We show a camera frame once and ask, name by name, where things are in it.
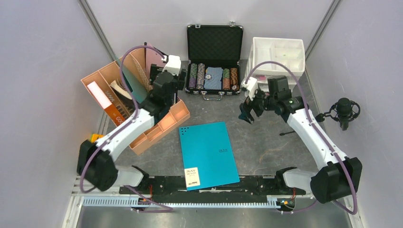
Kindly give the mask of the pink clipboard with paper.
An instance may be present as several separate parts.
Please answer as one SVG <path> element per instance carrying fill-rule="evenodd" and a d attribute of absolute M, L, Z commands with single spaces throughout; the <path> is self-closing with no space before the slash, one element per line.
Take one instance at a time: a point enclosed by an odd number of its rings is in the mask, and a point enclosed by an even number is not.
<path fill-rule="evenodd" d="M 150 48 L 144 49 L 144 62 L 145 62 L 144 73 L 146 77 L 145 88 L 147 91 L 150 91 L 152 89 L 152 85 L 150 84 L 151 65 L 155 64 L 158 67 L 164 67 L 165 63 L 162 61 L 162 57 L 156 51 Z"/>

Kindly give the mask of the peach plastic file organizer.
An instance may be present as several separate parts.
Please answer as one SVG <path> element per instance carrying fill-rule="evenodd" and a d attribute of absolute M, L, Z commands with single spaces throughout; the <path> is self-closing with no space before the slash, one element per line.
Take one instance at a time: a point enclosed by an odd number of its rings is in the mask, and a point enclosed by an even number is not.
<path fill-rule="evenodd" d="M 124 61 L 118 59 L 111 62 L 81 80 L 86 89 L 91 85 L 98 85 L 102 93 L 94 95 L 93 98 L 100 106 L 106 105 L 104 111 L 116 126 L 122 124 L 134 112 L 133 101 L 121 81 L 120 65 L 124 65 L 123 73 L 127 84 L 131 89 L 135 89 L 136 100 L 143 101 L 152 89 L 151 65 L 165 66 L 161 55 L 151 48 L 152 45 L 148 44 L 146 48 L 131 51 Z M 101 95 L 106 97 L 104 101 L 99 99 Z M 130 149 L 137 155 L 142 154 L 189 118 L 188 108 L 178 98 L 168 114 L 156 126 L 130 143 Z"/>

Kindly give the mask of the Nineteen Eighty-Four dark book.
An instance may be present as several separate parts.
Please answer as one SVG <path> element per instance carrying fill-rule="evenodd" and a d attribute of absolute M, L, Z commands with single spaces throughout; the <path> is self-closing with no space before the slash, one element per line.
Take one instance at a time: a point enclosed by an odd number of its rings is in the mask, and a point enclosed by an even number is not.
<path fill-rule="evenodd" d="M 130 110 L 130 109 L 134 109 L 134 103 L 132 101 L 131 96 L 129 95 L 129 93 L 127 91 L 125 91 L 121 85 L 114 80 L 111 84 L 110 87 L 112 88 L 112 90 L 115 92 L 115 94 L 117 95 L 117 97 L 122 101 L 122 103 Z"/>

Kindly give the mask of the blue plastic folder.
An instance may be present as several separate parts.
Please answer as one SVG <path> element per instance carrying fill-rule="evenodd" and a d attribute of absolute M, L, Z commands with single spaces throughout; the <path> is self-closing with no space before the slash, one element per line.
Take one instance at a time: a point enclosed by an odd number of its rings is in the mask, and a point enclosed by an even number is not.
<path fill-rule="evenodd" d="M 179 128 L 188 191 L 240 181 L 225 122 Z"/>

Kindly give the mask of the orange Good Morning book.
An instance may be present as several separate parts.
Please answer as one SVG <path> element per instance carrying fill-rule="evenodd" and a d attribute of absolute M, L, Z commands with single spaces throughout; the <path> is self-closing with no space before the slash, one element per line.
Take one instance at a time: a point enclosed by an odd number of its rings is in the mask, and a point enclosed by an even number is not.
<path fill-rule="evenodd" d="M 116 126 L 124 122 L 125 119 L 118 108 L 111 102 L 96 82 L 91 82 L 87 88 Z"/>

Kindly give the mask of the white drawer organizer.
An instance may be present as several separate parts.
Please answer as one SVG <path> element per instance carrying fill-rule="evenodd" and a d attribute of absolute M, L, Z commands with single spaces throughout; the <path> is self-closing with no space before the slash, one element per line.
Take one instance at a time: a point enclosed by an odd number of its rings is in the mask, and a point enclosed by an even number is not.
<path fill-rule="evenodd" d="M 285 65 L 297 79 L 305 71 L 306 57 L 304 42 L 301 39 L 291 38 L 264 38 L 254 37 L 249 52 L 245 70 L 245 77 L 257 65 L 264 61 L 275 61 Z M 258 67 L 251 77 L 256 78 L 259 87 L 268 92 L 268 79 L 285 76 L 291 90 L 296 86 L 293 77 L 283 67 L 276 64 L 264 64 Z"/>

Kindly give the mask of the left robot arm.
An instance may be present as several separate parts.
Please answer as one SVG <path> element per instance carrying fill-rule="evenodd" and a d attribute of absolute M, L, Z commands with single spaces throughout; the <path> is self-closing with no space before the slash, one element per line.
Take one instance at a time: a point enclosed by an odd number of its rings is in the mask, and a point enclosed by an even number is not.
<path fill-rule="evenodd" d="M 175 72 L 164 68 L 153 80 L 153 89 L 140 104 L 135 103 L 134 113 L 106 136 L 80 145 L 77 173 L 80 175 L 80 189 L 84 181 L 94 189 L 106 191 L 113 185 L 129 185 L 137 193 L 149 189 L 145 173 L 135 166 L 116 166 L 115 161 L 136 138 L 159 124 L 177 101 L 177 92 L 183 90 L 187 71 L 181 67 Z"/>

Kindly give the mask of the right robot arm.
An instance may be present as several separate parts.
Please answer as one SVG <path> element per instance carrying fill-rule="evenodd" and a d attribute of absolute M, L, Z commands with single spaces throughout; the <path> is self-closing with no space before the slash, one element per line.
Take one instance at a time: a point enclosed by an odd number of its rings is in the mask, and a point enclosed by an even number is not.
<path fill-rule="evenodd" d="M 257 117 L 264 111 L 275 112 L 298 134 L 318 168 L 317 172 L 296 167 L 277 171 L 276 191 L 286 194 L 293 188 L 301 189 L 322 204 L 350 195 L 356 197 L 363 168 L 360 160 L 349 158 L 330 140 L 304 104 L 304 98 L 292 95 L 285 76 L 270 78 L 268 83 L 269 92 L 264 92 L 255 78 L 242 81 L 246 100 L 240 105 L 239 118 L 252 124 L 252 111 Z"/>

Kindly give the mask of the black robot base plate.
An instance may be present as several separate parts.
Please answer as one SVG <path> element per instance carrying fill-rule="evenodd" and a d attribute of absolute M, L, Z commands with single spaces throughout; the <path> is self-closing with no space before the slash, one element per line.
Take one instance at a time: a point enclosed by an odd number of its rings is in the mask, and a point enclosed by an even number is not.
<path fill-rule="evenodd" d="M 274 176 L 239 176 L 240 181 L 232 184 L 218 185 L 197 189 L 196 191 L 241 191 L 263 195 L 305 195 L 301 189 L 281 185 Z M 150 176 L 134 188 L 141 194 L 169 195 L 179 191 L 187 191 L 183 176 Z"/>

